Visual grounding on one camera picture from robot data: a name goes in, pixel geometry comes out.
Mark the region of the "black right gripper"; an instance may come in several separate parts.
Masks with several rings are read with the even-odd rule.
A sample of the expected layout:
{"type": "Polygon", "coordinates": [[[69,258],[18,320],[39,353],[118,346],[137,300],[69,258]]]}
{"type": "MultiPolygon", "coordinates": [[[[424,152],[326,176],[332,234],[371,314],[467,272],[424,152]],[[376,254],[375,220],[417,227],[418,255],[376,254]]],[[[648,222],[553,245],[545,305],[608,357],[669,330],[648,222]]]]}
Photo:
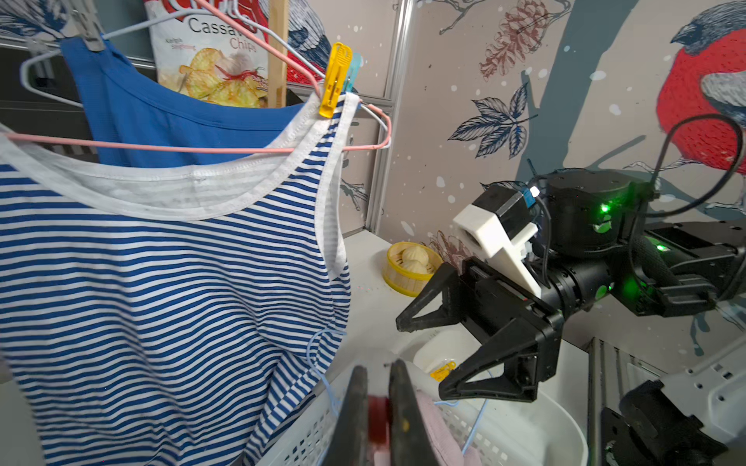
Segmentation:
{"type": "Polygon", "coordinates": [[[464,323],[479,341],[480,348],[439,384],[442,400],[536,400],[540,384],[557,372],[565,322],[583,306],[569,269],[551,268],[549,279],[541,298],[476,258],[464,262],[463,274],[450,264],[435,272],[398,315],[396,329],[413,333],[464,323]]]}

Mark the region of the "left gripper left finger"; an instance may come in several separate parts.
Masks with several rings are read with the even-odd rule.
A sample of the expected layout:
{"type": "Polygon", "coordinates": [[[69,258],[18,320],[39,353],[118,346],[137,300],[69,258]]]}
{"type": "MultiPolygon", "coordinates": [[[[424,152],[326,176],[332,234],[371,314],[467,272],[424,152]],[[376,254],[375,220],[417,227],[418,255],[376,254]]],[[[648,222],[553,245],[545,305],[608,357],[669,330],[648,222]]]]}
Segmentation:
{"type": "Polygon", "coordinates": [[[368,448],[368,374],[354,367],[322,466],[363,466],[368,448]]]}

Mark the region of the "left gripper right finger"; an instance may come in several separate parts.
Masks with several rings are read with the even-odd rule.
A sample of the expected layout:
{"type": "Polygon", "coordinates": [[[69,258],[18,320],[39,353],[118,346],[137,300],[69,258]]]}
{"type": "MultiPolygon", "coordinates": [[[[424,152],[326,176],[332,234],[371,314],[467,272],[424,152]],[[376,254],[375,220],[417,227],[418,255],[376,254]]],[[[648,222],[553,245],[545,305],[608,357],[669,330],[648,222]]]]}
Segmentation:
{"type": "Polygon", "coordinates": [[[390,367],[389,406],[390,464],[436,466],[438,461],[402,359],[396,359],[390,367]]]}

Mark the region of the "pink tank top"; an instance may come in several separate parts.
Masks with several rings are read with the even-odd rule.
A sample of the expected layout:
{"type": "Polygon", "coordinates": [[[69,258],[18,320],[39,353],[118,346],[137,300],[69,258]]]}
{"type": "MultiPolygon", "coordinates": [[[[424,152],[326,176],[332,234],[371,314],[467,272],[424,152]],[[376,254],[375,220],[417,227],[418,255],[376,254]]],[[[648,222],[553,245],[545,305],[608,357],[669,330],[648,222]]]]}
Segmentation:
{"type": "MultiPolygon", "coordinates": [[[[482,460],[476,448],[469,447],[465,454],[462,452],[462,447],[447,427],[435,401],[421,390],[416,389],[415,394],[438,464],[481,465],[482,460]]],[[[367,461],[371,465],[390,465],[390,444],[384,448],[374,448],[368,441],[367,461]]]]}

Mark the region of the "red clothespin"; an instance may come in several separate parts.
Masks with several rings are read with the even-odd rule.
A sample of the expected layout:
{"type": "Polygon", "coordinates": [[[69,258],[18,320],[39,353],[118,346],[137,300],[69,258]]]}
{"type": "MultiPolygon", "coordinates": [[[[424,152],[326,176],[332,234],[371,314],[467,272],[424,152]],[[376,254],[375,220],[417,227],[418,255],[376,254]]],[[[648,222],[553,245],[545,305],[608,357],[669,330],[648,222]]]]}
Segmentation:
{"type": "Polygon", "coordinates": [[[390,400],[384,396],[368,396],[368,441],[374,448],[390,444],[390,400]]]}

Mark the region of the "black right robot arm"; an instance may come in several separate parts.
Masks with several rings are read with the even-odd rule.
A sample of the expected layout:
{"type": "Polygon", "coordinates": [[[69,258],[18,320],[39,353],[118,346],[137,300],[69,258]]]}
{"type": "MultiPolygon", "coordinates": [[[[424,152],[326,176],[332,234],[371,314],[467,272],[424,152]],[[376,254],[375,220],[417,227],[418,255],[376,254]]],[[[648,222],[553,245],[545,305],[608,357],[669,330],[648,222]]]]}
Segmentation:
{"type": "MultiPolygon", "coordinates": [[[[613,297],[635,316],[695,316],[745,291],[745,224],[665,223],[651,182],[563,169],[496,182],[456,217],[474,256],[442,265],[402,332],[464,326],[478,348],[439,386],[455,401],[534,402],[566,322],[613,297]]],[[[593,435],[599,465],[711,465],[745,444],[745,343],[621,390],[593,435]]]]}

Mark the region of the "blue white striped tank top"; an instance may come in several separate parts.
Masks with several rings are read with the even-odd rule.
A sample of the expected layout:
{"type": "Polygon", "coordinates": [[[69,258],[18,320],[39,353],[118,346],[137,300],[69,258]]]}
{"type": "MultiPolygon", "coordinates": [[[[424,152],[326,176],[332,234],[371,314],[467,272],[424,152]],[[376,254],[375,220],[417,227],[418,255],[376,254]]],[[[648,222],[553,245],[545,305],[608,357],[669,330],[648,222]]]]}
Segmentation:
{"type": "Polygon", "coordinates": [[[179,168],[1,140],[1,353],[50,465],[252,465],[351,304],[338,221],[359,99],[271,155],[179,168]]]}

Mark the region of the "white plastic tray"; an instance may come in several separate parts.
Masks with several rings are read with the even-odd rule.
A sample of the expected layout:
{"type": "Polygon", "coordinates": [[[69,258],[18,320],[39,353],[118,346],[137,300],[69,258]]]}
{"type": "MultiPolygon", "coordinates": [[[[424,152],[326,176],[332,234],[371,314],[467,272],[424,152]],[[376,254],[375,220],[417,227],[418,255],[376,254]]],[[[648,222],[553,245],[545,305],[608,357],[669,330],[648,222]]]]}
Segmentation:
{"type": "Polygon", "coordinates": [[[457,354],[449,347],[449,342],[441,342],[433,338],[417,348],[417,351],[412,355],[411,362],[429,376],[430,370],[448,360],[454,360],[460,365],[457,354]]]}

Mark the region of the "yellow bowl with buns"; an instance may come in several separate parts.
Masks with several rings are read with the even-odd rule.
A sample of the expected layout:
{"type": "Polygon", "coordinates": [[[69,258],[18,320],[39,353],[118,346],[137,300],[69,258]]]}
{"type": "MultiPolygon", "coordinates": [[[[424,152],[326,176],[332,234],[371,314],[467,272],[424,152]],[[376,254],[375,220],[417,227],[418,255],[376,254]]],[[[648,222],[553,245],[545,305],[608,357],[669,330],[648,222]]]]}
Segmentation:
{"type": "Polygon", "coordinates": [[[443,259],[434,250],[400,242],[388,249],[382,276],[393,290],[416,297],[442,264],[443,259]]]}

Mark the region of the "white perforated plastic basket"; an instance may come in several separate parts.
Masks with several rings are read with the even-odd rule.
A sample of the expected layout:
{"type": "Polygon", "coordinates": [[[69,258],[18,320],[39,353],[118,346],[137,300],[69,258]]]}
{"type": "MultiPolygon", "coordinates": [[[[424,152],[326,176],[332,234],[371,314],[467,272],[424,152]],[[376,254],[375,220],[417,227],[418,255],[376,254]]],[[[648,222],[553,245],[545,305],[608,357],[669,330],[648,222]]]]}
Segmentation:
{"type": "MultiPolygon", "coordinates": [[[[462,445],[471,446],[484,465],[586,465],[589,451],[576,421],[540,393],[532,403],[492,400],[483,417],[481,400],[440,405],[439,413],[462,445]]],[[[337,423],[326,394],[318,395],[260,460],[261,465],[318,465],[337,423]]]]}

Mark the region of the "teal clothespin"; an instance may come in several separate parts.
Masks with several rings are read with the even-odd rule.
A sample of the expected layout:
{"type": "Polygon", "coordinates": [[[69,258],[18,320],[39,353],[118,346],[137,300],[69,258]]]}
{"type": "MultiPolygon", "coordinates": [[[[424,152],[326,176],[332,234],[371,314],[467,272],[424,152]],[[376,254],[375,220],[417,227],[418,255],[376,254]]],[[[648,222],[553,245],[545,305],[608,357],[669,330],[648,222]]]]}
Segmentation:
{"type": "Polygon", "coordinates": [[[357,93],[355,89],[355,83],[357,81],[357,75],[359,75],[359,70],[361,70],[361,67],[363,67],[363,64],[364,64],[363,56],[359,52],[355,52],[353,54],[353,58],[348,68],[347,76],[345,79],[345,83],[344,83],[345,92],[357,93]]]}

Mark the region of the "yellow clothespin striped top right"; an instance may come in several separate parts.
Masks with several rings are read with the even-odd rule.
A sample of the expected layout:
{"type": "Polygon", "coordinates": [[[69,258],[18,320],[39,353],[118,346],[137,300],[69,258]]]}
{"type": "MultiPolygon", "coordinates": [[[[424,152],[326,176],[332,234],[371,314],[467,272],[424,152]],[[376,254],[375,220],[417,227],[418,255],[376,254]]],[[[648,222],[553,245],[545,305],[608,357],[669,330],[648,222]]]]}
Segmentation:
{"type": "Polygon", "coordinates": [[[354,58],[352,49],[340,42],[331,48],[324,79],[324,94],[321,99],[320,116],[333,118],[339,97],[345,89],[347,75],[354,58]]]}

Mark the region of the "wooden clothes rack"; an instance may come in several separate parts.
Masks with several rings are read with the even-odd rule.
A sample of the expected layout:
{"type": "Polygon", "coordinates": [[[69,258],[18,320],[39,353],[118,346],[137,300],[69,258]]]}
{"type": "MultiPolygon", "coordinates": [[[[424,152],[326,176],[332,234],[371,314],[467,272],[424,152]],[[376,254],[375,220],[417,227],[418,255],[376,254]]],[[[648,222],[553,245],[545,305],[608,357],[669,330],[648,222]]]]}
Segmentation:
{"type": "Polygon", "coordinates": [[[279,109],[287,103],[288,65],[284,61],[287,57],[284,41],[289,36],[289,0],[269,0],[268,12],[268,28],[275,34],[269,37],[269,44],[279,54],[268,62],[268,107],[279,109]]]}

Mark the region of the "cassava chips bag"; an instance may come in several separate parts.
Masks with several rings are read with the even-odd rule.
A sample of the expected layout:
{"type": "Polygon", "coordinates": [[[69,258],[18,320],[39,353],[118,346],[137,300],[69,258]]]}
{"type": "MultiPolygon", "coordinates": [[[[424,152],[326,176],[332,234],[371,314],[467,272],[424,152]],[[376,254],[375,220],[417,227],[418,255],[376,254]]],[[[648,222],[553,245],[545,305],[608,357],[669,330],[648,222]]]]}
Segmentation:
{"type": "Polygon", "coordinates": [[[146,1],[157,82],[187,97],[240,108],[268,106],[266,50],[197,1],[146,1]]]}

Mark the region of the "grey clothespin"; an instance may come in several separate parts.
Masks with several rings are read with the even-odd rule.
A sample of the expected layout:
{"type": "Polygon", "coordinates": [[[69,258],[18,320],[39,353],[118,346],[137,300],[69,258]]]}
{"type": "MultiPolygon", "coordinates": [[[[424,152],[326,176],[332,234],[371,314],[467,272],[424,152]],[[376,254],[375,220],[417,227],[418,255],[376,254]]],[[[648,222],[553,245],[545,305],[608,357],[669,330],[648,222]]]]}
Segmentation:
{"type": "Polygon", "coordinates": [[[87,49],[91,52],[103,52],[106,49],[103,39],[104,28],[99,21],[94,2],[92,0],[62,0],[62,4],[87,49]]]}

